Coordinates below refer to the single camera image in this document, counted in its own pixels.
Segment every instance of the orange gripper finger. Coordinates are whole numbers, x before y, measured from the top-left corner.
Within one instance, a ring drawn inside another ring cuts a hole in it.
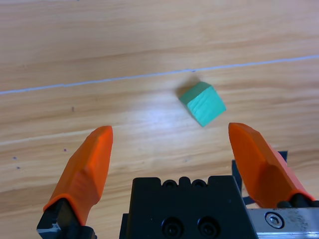
[[[69,159],[45,211],[61,198],[70,203],[79,223],[85,225],[90,209],[101,199],[113,144],[111,126],[94,130]]]
[[[228,130],[238,171],[249,196],[260,207],[275,208],[296,193],[314,200],[258,131],[243,123],[230,123]]]

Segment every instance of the screw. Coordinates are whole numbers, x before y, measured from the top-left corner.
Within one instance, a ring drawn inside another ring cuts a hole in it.
[[[168,218],[162,223],[162,232],[167,239],[179,239],[183,231],[183,224],[178,218]]]
[[[195,188],[206,188],[207,184],[201,179],[196,179],[192,182],[192,186]]]
[[[278,214],[268,212],[265,215],[265,219],[273,228],[280,229],[284,227],[284,220]]]
[[[163,187],[164,188],[176,188],[177,187],[177,183],[174,180],[166,180],[163,183]]]
[[[220,233],[220,227],[213,218],[204,217],[198,220],[198,229],[199,232],[206,239],[215,239]]]

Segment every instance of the green wooden block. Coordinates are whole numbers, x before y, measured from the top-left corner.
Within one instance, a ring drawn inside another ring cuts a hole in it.
[[[199,82],[179,100],[203,127],[226,111],[226,106],[218,93],[205,82]]]

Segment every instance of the wood grain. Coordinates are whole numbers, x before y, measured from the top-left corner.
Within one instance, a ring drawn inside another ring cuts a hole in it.
[[[1,87],[319,54],[315,0],[0,0]]]
[[[0,92],[319,54],[319,2],[0,0]],[[40,238],[47,203],[86,136],[114,128],[88,225],[117,239],[132,180],[231,173],[229,122],[260,131],[319,198],[319,59],[0,94],[0,236]],[[199,80],[227,111],[202,128],[178,96]]]
[[[118,237],[135,177],[207,180],[230,174],[231,121],[254,127],[275,149],[288,150],[289,166],[319,197],[318,64],[313,59],[1,96],[1,233],[37,238],[41,208],[68,158],[90,131],[108,124],[114,127],[109,176],[88,220],[100,238]],[[198,79],[212,84],[227,105],[205,128],[176,96]]]

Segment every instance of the wooden table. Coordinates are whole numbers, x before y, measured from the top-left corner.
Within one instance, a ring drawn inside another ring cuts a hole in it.
[[[73,152],[112,125],[102,200],[118,239],[135,177],[231,173],[227,127],[260,131],[319,198],[315,0],[0,0],[0,235],[40,238],[42,207]],[[198,80],[227,111],[202,128],[177,96]]]

